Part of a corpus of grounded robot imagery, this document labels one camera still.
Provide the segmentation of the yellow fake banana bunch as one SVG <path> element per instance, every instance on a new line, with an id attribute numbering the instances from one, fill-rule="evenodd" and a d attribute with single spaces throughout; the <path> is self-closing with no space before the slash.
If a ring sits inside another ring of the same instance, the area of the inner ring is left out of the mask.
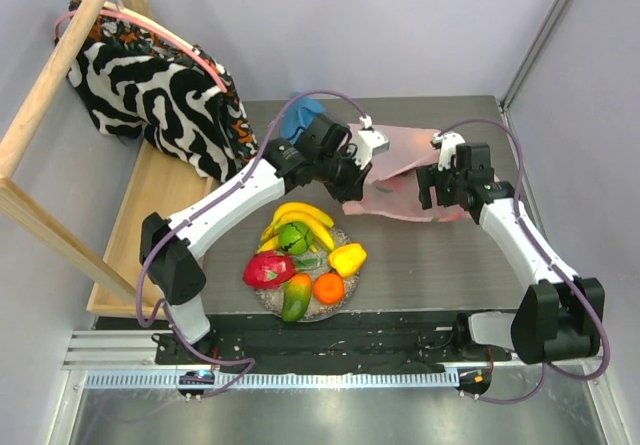
<path id="1" fill-rule="evenodd" d="M 260 244 L 264 246 L 273 242 L 277 232 L 284 226 L 293 222 L 301 222 L 306 225 L 314 239 L 327 251 L 336 248 L 334 239 L 330 233 L 335 225 L 334 220 L 319 208 L 303 202 L 287 202 L 280 205 L 274 212 L 270 224 L 262 232 Z"/>

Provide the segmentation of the pink plastic bag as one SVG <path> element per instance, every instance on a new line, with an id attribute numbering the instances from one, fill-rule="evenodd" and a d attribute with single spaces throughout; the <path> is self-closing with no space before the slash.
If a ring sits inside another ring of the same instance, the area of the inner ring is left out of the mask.
<path id="1" fill-rule="evenodd" d="M 390 141 L 389 150 L 372 159 L 373 167 L 365 179 L 363 198 L 342 205 L 347 215 L 379 215 L 409 222 L 451 222 L 469 214 L 454 205 L 435 204 L 424 210 L 419 201 L 416 169 L 436 164 L 439 151 L 431 145 L 436 129 L 377 125 Z"/>

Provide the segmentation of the single yellow fake banana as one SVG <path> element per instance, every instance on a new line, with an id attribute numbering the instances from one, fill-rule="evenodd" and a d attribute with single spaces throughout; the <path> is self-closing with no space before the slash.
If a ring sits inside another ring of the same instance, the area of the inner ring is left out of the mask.
<path id="1" fill-rule="evenodd" d="M 257 249 L 256 253 L 260 254 L 260 253 L 265 253 L 269 251 L 277 251 L 280 249 L 281 249 L 281 245 L 279 241 L 279 236 L 274 235 L 270 237 L 268 240 L 266 240 L 264 243 L 262 243 L 260 247 Z"/>

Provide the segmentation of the yellow fake bell pepper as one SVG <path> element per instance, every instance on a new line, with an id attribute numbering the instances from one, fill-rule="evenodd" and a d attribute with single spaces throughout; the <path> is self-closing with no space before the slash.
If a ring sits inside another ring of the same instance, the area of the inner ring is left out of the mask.
<path id="1" fill-rule="evenodd" d="M 330 267 L 342 278 L 357 274 L 368 257 L 360 243 L 348 243 L 328 255 Z"/>

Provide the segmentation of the red fake dragon fruit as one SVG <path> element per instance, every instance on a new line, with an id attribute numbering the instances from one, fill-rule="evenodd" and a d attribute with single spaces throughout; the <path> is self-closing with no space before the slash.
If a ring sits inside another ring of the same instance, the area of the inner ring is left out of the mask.
<path id="1" fill-rule="evenodd" d="M 281 251 L 270 250 L 254 255 L 243 272 L 243 282 L 259 290 L 277 289 L 296 274 L 319 269 L 321 258 L 300 258 Z"/>

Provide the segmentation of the orange fake fruit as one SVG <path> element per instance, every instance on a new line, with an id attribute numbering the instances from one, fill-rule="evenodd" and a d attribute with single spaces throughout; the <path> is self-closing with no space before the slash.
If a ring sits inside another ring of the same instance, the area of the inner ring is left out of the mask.
<path id="1" fill-rule="evenodd" d="M 345 296 L 344 280 L 336 273 L 322 274 L 313 284 L 313 294 L 315 299 L 323 305 L 339 303 Z"/>

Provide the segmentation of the green orange fake mango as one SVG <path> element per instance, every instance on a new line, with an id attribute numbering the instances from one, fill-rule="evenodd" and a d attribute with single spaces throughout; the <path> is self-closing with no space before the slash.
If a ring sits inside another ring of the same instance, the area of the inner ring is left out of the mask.
<path id="1" fill-rule="evenodd" d="M 301 320 L 310 303 L 312 295 L 312 279 L 308 274 L 294 275 L 284 285 L 281 318 L 285 322 Z"/>

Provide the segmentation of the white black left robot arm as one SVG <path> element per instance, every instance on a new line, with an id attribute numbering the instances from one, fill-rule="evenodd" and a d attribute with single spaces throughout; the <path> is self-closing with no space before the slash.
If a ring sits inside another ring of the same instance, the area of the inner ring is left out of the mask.
<path id="1" fill-rule="evenodd" d="M 141 277 L 160 289 L 167 319 L 180 336 L 178 351 L 187 361 L 203 363 L 213 350 L 201 297 L 207 279 L 200 258 L 253 212 L 312 181 L 323 183 L 341 203 L 361 199 L 374 149 L 385 143 L 369 117 L 352 132 L 319 114 L 295 141 L 268 137 L 237 175 L 196 204 L 167 219 L 158 213 L 145 218 Z"/>

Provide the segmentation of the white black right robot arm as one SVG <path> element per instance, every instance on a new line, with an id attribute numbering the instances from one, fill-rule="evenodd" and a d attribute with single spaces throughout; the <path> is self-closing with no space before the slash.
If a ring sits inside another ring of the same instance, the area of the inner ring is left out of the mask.
<path id="1" fill-rule="evenodd" d="M 437 163 L 416 175 L 423 208 L 459 206 L 498 245 L 526 291 L 514 313 L 478 312 L 451 336 L 457 356 L 472 360 L 487 346 L 511 350 L 526 364 L 592 357 L 601 338 L 604 289 L 568 266 L 544 240 L 515 197 L 513 186 L 494 177 L 486 143 L 457 133 L 432 140 Z"/>

